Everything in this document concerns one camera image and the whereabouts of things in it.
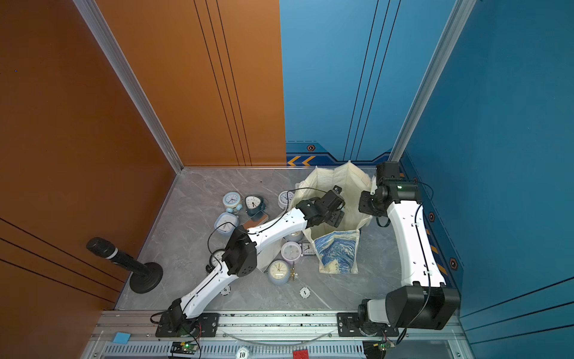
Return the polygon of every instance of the round black base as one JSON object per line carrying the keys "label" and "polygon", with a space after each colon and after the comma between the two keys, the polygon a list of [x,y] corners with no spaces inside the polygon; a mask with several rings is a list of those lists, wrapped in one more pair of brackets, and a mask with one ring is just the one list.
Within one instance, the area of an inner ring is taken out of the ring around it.
{"label": "round black base", "polygon": [[145,266],[150,271],[148,276],[140,276],[133,273],[130,278],[130,288],[137,294],[151,291],[160,283],[164,275],[163,268],[155,262],[146,263]]}

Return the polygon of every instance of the black bracket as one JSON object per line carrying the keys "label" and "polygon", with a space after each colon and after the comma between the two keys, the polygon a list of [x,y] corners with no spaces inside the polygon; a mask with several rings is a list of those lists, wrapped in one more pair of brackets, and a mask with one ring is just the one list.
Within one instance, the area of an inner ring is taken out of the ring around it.
{"label": "black bracket", "polygon": [[202,313],[199,317],[194,319],[185,319],[182,321],[179,328],[173,328],[169,317],[169,313],[161,315],[160,324],[157,326],[157,338],[173,338],[173,337],[197,337],[199,335],[199,328],[201,328],[202,338],[213,338],[217,333],[219,326],[219,313]]}
{"label": "black bracket", "polygon": [[398,337],[398,328],[385,323],[376,323],[378,327],[371,335],[366,335],[359,329],[359,317],[356,312],[337,313],[337,329],[340,337],[382,337],[383,331],[387,337]]}

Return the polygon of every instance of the white disc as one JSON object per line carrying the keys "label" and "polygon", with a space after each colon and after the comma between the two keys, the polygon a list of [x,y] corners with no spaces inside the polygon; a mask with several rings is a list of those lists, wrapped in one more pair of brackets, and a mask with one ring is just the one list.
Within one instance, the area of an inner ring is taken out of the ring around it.
{"label": "white disc", "polygon": [[247,347],[242,346],[237,350],[235,353],[235,359],[249,359],[251,357],[251,353]]}
{"label": "white disc", "polygon": [[231,293],[231,287],[229,286],[229,284],[226,285],[225,288],[223,288],[220,293],[221,295],[228,295],[229,293]]}
{"label": "white disc", "polygon": [[302,298],[307,299],[309,298],[309,295],[311,295],[311,290],[307,287],[303,287],[299,291],[299,294],[301,295]]}

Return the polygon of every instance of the microphone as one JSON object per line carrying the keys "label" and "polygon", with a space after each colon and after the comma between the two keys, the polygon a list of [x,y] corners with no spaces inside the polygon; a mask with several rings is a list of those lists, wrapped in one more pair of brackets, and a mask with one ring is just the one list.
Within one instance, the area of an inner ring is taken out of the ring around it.
{"label": "microphone", "polygon": [[132,272],[130,288],[135,293],[143,294],[151,291],[160,283],[164,275],[164,270],[159,264],[155,262],[143,264],[104,238],[90,239],[86,248],[96,256],[108,259],[113,264]]}

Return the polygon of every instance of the black cable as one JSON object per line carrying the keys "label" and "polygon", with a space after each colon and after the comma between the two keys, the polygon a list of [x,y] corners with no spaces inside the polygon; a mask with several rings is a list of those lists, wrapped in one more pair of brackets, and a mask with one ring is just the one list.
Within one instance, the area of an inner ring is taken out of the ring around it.
{"label": "black cable", "polygon": [[427,187],[432,191],[432,193],[430,194],[429,200],[432,200],[432,198],[435,196],[435,190],[434,190],[429,184],[426,184],[426,183],[421,182],[421,181],[419,181],[419,180],[416,180],[416,181],[411,180],[411,182],[420,183],[420,184],[423,184],[423,185],[427,186]]}
{"label": "black cable", "polygon": [[387,224],[385,224],[384,226],[381,226],[381,223],[379,222],[379,217],[375,217],[375,219],[377,220],[377,225],[378,225],[379,227],[382,227],[382,228],[388,227],[389,224],[391,224],[391,219],[390,219],[390,218],[387,218]]}
{"label": "black cable", "polygon": [[201,359],[201,345],[199,345],[199,342],[194,336],[191,337],[193,338],[193,340],[195,340],[195,344],[197,344],[197,347],[199,348],[199,359]]}
{"label": "black cable", "polygon": [[426,275],[428,276],[429,279],[429,287],[426,291],[426,300],[425,303],[422,305],[422,308],[420,311],[418,311],[417,315],[414,316],[414,318],[405,326],[405,328],[402,330],[401,334],[398,336],[397,338],[397,344],[399,345],[400,342],[402,342],[402,340],[405,338],[406,335],[406,329],[415,321],[415,319],[418,318],[418,316],[422,313],[422,311],[425,309],[426,304],[429,302],[429,299],[431,297],[431,272],[429,269],[429,265],[428,262],[426,261],[426,255],[425,255],[425,250],[422,246],[422,240],[421,240],[421,235],[418,232],[418,226],[417,226],[417,214],[418,214],[418,210],[421,209],[422,207],[422,203],[418,205],[417,207],[417,211],[414,213],[414,227],[417,230],[417,237],[418,237],[418,243],[421,245],[421,251],[422,251],[422,257],[425,260],[425,268],[426,268]]}
{"label": "black cable", "polygon": [[[323,191],[323,190],[320,190],[320,189],[317,189],[317,188],[312,188],[312,187],[295,188],[294,190],[288,190],[287,192],[295,192],[295,191],[297,191],[297,190],[316,190],[316,191],[321,191],[321,192],[327,193],[326,191]],[[261,233],[261,232],[263,232],[263,231],[265,231],[265,230],[267,230],[267,229],[273,227],[273,225],[275,225],[275,223],[279,222],[279,220],[280,220],[281,218],[283,218],[283,216],[287,213],[288,210],[289,210],[289,196],[287,196],[287,208],[285,209],[285,212],[283,212],[283,214],[281,215],[281,217],[279,217],[272,225],[270,225],[269,227],[267,227],[267,228],[265,228],[265,229],[263,229],[263,230],[261,230],[261,231],[259,231],[259,232],[257,232],[257,233]],[[231,223],[231,222],[221,223],[219,226],[217,226],[217,228],[215,228],[215,229],[211,232],[210,236],[207,237],[207,250],[210,252],[210,254],[213,254],[213,252],[211,251],[211,247],[210,247],[210,239],[211,239],[211,236],[215,233],[215,231],[217,231],[217,229],[219,229],[221,226],[224,226],[224,225],[226,225],[226,224],[228,224],[228,223],[231,224],[233,227],[235,227],[235,228],[237,229],[237,226],[236,226],[235,224]],[[243,233],[245,233],[245,234],[256,234],[256,233],[249,233],[249,232],[243,232]],[[220,267],[223,267],[223,264],[221,264],[221,262],[219,261],[219,259],[218,259],[217,257],[214,257],[214,258],[215,258],[215,260],[219,263]],[[209,283],[211,283],[211,281],[213,280],[213,278],[210,279],[201,289],[199,289],[198,292],[201,291],[203,288],[205,288],[205,286],[207,286]],[[182,312],[185,312],[185,309],[187,308],[187,306],[189,305],[189,303],[191,302],[191,300],[192,300],[193,298],[195,298],[195,296],[189,298],[189,300],[187,301],[187,303],[186,303],[185,306],[183,307]]]}
{"label": "black cable", "polygon": [[191,335],[191,333],[189,332],[189,330],[187,330],[187,329],[185,328],[185,325],[183,325],[183,323],[181,324],[181,327],[182,327],[183,330],[187,333],[187,335],[189,335],[190,337],[193,338],[193,340],[195,340],[195,344],[197,344],[197,347],[199,348],[199,359],[201,359],[201,345],[199,345],[199,342],[197,341],[197,338],[194,337],[193,335]]}
{"label": "black cable", "polygon": [[[300,188],[295,188],[294,190],[287,190],[287,193],[289,193],[289,192],[295,192],[295,191],[298,191],[298,190],[315,190],[315,191],[320,191],[320,192],[323,192],[323,193],[327,193],[327,191],[323,191],[323,190],[320,190],[320,189],[318,189],[318,188],[313,188],[313,187],[300,187]],[[281,217],[277,218],[277,220],[276,220],[275,222],[273,222],[272,225],[270,225],[270,226],[267,227],[267,228],[264,228],[264,229],[260,230],[260,231],[257,232],[257,233],[262,233],[262,232],[266,231],[267,229],[273,227],[273,226],[275,225],[275,223],[279,222],[279,221],[281,220],[281,218],[283,218],[283,216],[287,213],[288,210],[289,210],[289,195],[287,195],[287,208],[285,208],[285,211],[283,212],[283,214],[281,215]]]}

